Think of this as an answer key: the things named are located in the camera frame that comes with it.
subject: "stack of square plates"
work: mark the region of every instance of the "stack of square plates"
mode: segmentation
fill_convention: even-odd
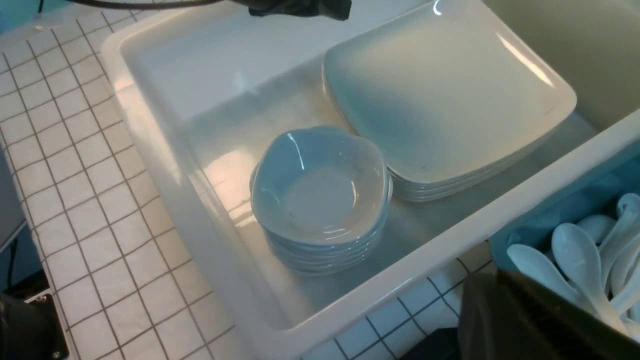
[[[480,0],[435,1],[330,49],[325,90],[382,151],[394,191],[439,199],[539,147],[569,84]]]

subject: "blue container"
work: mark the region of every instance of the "blue container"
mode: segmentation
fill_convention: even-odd
[[[518,217],[490,239],[491,254],[498,268],[518,271],[507,248],[521,243],[542,252],[551,248],[551,234],[559,224],[576,223],[592,214],[616,218],[620,196],[640,189],[640,141],[599,164]]]

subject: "black cable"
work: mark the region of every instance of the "black cable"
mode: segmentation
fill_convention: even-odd
[[[18,239],[15,239],[11,245],[11,259],[9,260],[9,272],[6,279],[6,287],[11,288],[13,286],[13,264],[15,263],[15,253],[18,250]]]
[[[93,6],[96,8],[119,9],[119,10],[166,10],[178,8],[191,8],[194,6],[203,6],[218,3],[222,0],[189,0],[189,1],[172,1],[169,3],[112,3],[111,1],[101,0],[67,0],[71,3],[80,5]]]

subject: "light blue bowl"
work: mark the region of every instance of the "light blue bowl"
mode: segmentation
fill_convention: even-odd
[[[372,142],[326,126],[289,131],[273,140],[255,169],[253,214],[291,241],[346,244],[376,226],[388,206],[388,182]]]

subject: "tiled countertop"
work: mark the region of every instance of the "tiled countertop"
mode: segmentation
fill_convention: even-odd
[[[112,32],[151,15],[111,11],[0,49],[0,148],[12,167],[75,359],[252,359],[173,228],[100,62]],[[455,326],[480,244],[303,356],[397,359]]]

